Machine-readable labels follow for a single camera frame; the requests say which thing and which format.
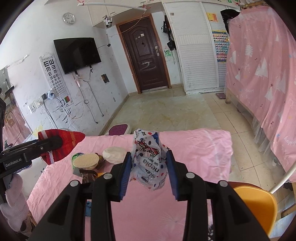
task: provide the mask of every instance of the black tv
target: black tv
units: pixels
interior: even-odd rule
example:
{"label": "black tv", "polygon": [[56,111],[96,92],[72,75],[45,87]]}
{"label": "black tv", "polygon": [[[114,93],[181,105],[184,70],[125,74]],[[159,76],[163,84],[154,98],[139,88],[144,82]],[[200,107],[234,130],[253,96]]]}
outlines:
{"label": "black tv", "polygon": [[55,39],[54,46],[65,74],[101,62],[94,38]]}

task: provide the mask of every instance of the door handle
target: door handle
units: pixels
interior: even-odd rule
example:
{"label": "door handle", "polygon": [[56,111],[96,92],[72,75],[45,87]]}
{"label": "door handle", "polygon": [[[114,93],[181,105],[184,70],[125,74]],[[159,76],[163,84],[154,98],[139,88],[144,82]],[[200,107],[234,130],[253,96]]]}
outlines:
{"label": "door handle", "polygon": [[156,55],[159,56],[160,54],[159,54],[158,46],[156,45],[156,46],[154,46],[154,48],[155,48],[155,51],[156,51]]}

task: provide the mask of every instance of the yellow chair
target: yellow chair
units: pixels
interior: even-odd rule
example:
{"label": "yellow chair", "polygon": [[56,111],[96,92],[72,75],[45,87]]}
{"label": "yellow chair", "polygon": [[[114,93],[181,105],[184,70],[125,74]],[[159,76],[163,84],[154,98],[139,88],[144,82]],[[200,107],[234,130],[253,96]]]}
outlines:
{"label": "yellow chair", "polygon": [[238,186],[234,190],[251,210],[269,236],[277,215],[277,202],[268,191],[251,186]]}

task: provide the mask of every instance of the security camera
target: security camera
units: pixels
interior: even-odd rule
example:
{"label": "security camera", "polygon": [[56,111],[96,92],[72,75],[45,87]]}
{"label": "security camera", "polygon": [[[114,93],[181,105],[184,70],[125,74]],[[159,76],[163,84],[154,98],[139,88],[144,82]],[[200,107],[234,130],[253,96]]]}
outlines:
{"label": "security camera", "polygon": [[112,26],[112,18],[111,17],[106,16],[106,18],[104,19],[104,22],[105,22],[107,28],[111,28],[111,26]]}

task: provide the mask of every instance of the printed plastic bag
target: printed plastic bag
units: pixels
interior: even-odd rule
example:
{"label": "printed plastic bag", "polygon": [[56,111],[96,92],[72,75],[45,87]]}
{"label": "printed plastic bag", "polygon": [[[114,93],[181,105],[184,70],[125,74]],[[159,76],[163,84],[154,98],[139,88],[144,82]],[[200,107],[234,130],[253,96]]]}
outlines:
{"label": "printed plastic bag", "polygon": [[162,188],[168,175],[167,150],[168,148],[161,144],[158,132],[136,130],[131,152],[131,179],[138,180],[148,189]]}

